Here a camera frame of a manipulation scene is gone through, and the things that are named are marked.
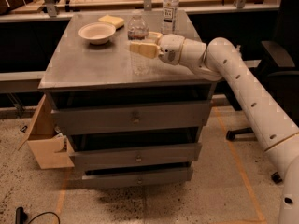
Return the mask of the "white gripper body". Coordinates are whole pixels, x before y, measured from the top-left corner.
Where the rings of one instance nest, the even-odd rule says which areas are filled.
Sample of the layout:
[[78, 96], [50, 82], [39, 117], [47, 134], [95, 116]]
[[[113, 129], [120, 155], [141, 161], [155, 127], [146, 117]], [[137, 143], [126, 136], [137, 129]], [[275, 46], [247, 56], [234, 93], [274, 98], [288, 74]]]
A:
[[177, 65], [184, 41], [185, 37], [181, 35], [163, 35], [158, 43], [158, 58], [164, 63]]

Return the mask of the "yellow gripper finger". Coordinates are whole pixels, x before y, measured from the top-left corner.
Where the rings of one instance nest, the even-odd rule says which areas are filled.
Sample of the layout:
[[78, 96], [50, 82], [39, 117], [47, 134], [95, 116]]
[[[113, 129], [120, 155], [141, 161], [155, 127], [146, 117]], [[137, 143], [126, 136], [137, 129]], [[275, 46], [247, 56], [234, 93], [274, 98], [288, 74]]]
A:
[[160, 53], [160, 47], [153, 43], [131, 42], [129, 50], [149, 59], [156, 58]]
[[158, 43], [162, 36], [161, 33], [149, 31], [148, 39], [153, 43]]

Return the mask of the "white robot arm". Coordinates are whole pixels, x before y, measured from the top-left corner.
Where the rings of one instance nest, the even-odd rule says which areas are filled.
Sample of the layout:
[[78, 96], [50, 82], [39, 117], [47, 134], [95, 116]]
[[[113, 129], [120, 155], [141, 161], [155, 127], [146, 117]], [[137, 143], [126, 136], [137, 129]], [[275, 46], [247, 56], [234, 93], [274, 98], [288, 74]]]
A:
[[200, 78], [227, 81], [284, 182], [278, 224], [299, 224], [299, 127], [250, 72], [234, 45], [222, 37], [205, 44], [170, 34], [154, 41], [132, 40], [128, 49], [149, 59], [185, 66]]

